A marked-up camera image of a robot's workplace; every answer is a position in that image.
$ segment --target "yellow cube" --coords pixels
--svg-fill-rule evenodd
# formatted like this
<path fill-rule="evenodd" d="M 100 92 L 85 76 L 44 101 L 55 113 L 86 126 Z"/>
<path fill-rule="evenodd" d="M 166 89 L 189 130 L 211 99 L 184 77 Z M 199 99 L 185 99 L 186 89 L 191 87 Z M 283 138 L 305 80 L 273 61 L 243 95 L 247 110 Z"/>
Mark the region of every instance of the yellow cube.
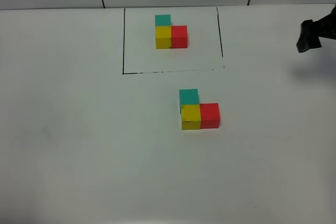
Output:
<path fill-rule="evenodd" d="M 200 105 L 182 105 L 181 118 L 183 130 L 199 130 L 201 128 Z"/>
<path fill-rule="evenodd" d="M 171 26 L 156 26 L 155 27 L 155 42 L 157 49 L 172 48 L 172 27 Z"/>

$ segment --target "green cube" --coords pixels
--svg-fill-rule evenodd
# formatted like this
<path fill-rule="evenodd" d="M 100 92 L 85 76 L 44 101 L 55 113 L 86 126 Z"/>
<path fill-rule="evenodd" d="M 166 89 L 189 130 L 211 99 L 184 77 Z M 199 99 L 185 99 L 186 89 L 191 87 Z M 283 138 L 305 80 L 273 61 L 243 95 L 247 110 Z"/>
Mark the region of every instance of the green cube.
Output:
<path fill-rule="evenodd" d="M 197 105 L 199 103 L 197 89 L 180 89 L 180 113 L 181 105 Z"/>
<path fill-rule="evenodd" d="M 171 26 L 171 25 L 172 22 L 170 19 L 170 14 L 155 16 L 155 26 Z"/>

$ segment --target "teal block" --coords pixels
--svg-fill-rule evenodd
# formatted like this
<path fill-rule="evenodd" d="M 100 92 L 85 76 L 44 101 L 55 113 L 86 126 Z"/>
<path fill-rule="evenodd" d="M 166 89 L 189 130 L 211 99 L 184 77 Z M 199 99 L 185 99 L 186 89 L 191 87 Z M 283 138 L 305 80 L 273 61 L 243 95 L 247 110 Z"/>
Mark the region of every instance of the teal block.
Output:
<path fill-rule="evenodd" d="M 180 113 L 181 105 L 199 104 L 197 89 L 180 89 Z"/>
<path fill-rule="evenodd" d="M 155 16 L 155 26 L 171 26 L 170 14 L 167 15 L 156 15 Z"/>

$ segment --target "red cube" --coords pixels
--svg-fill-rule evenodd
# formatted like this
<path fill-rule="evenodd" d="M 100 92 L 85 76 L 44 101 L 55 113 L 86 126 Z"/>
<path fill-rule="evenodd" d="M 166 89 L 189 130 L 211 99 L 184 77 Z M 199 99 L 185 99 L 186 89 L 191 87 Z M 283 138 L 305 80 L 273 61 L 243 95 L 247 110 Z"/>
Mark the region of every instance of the red cube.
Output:
<path fill-rule="evenodd" d="M 214 129 L 219 127 L 221 120 L 218 103 L 200 104 L 201 129 Z"/>
<path fill-rule="evenodd" d="M 187 26 L 172 26 L 172 48 L 188 47 Z"/>

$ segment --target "cyan cube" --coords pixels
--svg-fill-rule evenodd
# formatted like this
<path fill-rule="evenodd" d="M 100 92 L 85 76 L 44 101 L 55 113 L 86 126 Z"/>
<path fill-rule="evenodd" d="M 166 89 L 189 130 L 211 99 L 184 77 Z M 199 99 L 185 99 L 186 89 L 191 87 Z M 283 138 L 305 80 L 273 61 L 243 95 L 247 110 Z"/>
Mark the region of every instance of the cyan cube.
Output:
<path fill-rule="evenodd" d="M 170 14 L 156 15 L 155 16 L 155 26 L 171 26 Z"/>
<path fill-rule="evenodd" d="M 181 105 L 199 104 L 198 89 L 180 89 L 180 113 Z"/>

